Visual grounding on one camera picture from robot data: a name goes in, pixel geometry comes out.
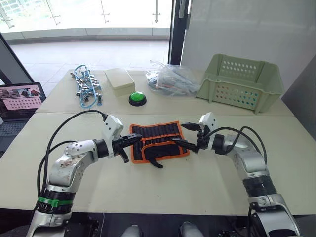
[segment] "green plastic basket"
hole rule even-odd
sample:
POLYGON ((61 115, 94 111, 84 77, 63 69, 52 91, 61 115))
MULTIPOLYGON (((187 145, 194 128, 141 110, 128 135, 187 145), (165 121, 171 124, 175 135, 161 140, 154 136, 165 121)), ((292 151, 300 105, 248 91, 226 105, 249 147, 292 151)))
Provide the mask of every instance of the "green plastic basket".
POLYGON ((211 103, 265 112, 284 93, 278 66, 264 61, 215 54, 208 65, 198 98, 211 103))

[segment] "laptop keyboard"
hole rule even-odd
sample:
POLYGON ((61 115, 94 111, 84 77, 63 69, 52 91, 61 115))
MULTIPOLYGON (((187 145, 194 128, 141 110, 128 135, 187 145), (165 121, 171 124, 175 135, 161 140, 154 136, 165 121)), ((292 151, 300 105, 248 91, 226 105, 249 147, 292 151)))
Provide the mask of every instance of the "laptop keyboard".
POLYGON ((16 136, 25 126, 25 122, 8 122, 0 126, 0 136, 16 136))

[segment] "cable connector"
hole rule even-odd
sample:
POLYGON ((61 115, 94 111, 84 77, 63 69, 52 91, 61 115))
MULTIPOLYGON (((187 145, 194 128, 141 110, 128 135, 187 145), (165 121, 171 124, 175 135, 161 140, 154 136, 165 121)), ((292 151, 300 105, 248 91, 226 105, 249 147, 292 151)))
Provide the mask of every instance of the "cable connector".
POLYGON ((107 114, 102 114, 103 122, 107 119, 108 115, 107 114))

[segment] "laptop screen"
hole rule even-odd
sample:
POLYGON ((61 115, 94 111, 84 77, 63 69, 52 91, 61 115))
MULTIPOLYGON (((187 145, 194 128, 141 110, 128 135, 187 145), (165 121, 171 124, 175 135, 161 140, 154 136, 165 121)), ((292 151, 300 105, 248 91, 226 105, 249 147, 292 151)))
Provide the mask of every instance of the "laptop screen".
POLYGON ((3 121, 29 119, 46 99, 39 82, 0 86, 3 121))

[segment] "plastic bag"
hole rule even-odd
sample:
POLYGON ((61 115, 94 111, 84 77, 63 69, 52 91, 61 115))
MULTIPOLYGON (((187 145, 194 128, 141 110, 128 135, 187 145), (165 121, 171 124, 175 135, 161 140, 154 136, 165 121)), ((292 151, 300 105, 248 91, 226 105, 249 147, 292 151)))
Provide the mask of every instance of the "plastic bag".
POLYGON ((169 96, 195 96, 200 88, 190 69, 150 61, 160 65, 157 71, 146 73, 147 83, 151 90, 169 96))

